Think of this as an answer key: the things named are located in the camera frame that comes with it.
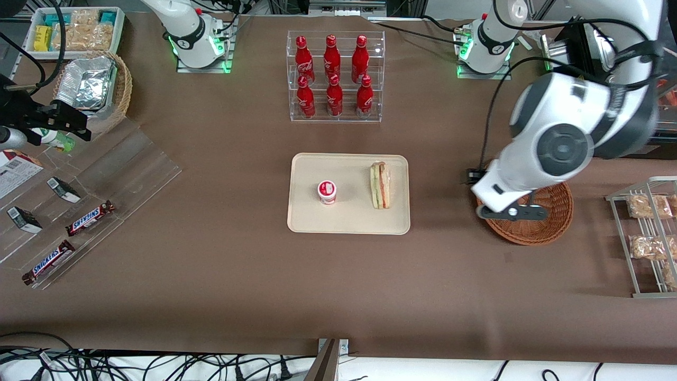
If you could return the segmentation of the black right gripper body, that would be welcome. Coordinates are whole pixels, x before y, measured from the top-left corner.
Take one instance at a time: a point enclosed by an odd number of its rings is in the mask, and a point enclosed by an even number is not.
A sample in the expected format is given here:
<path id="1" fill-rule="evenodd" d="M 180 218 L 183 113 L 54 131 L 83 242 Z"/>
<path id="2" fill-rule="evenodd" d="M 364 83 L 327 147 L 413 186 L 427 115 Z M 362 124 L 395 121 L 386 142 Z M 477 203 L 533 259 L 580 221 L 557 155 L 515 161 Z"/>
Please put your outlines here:
<path id="1" fill-rule="evenodd" d="M 34 128 L 45 128 L 48 114 L 44 105 L 34 101 L 24 90 L 6 89 L 14 82 L 1 75 L 1 145 L 40 146 L 43 136 L 34 132 Z"/>

